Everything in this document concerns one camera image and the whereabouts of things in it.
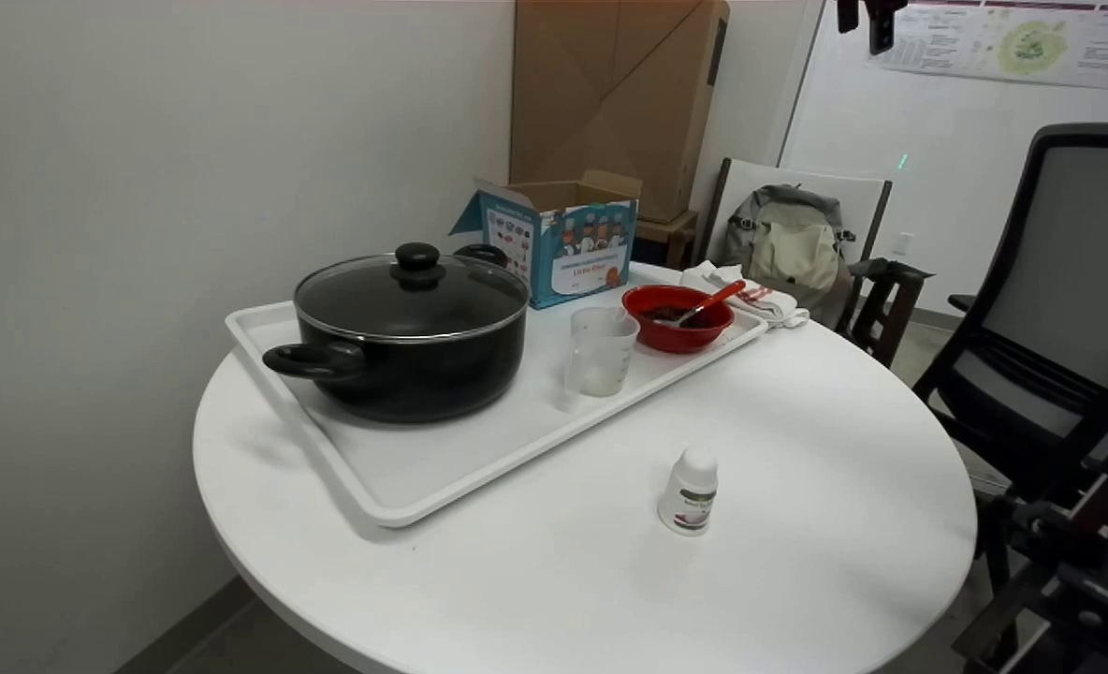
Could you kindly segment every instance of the gray floor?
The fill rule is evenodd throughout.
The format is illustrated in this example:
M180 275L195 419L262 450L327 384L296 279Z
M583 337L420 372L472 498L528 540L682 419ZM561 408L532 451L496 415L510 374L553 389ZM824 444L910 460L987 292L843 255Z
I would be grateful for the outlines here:
M941 343L950 337L950 322L916 319L905 330L905 339L896 354L896 374L904 380L916 380ZM991 483L981 465L971 460L975 483ZM884 674L956 674L964 660L950 652L950 639L971 622L971 614L986 604L987 582L986 574L975 569L956 605ZM327 652L312 647L286 622L279 622L267 605L249 605L224 629L216 629L190 660L183 660L173 674L347 674L347 667L335 662Z

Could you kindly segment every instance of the black pot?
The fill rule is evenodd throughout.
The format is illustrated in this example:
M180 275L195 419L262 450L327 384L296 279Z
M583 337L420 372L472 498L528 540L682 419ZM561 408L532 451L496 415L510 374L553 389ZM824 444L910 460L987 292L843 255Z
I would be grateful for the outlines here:
M472 415L507 395L525 353L528 287L483 247L347 259L304 275L294 300L304 343L262 363L384 424Z

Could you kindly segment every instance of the whiteboard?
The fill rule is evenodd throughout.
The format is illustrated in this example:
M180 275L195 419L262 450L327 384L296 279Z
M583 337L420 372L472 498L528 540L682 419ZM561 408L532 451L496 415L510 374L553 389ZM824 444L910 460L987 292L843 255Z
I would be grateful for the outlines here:
M1032 129L1070 119L1108 119L1108 91L896 72L828 0L779 166L896 181L875 255L930 268L923 308L950 315L986 279Z

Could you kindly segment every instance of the round white table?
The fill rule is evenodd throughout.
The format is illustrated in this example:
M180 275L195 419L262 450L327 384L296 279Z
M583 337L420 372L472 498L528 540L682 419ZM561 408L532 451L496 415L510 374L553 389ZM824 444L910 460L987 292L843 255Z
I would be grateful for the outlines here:
M654 520L685 444L710 529ZM360 529L229 354L195 480L241 574L360 670L871 670L956 599L975 486L930 408L824 324L774 330L406 531Z

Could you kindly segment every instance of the pot lid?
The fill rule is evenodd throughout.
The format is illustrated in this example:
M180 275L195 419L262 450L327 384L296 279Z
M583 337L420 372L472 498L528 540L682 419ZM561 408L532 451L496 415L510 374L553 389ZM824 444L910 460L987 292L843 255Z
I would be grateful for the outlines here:
M296 284L296 310L307 324L392 343L496 332L525 303L528 287L507 264L477 255L443 259L431 242L335 260Z

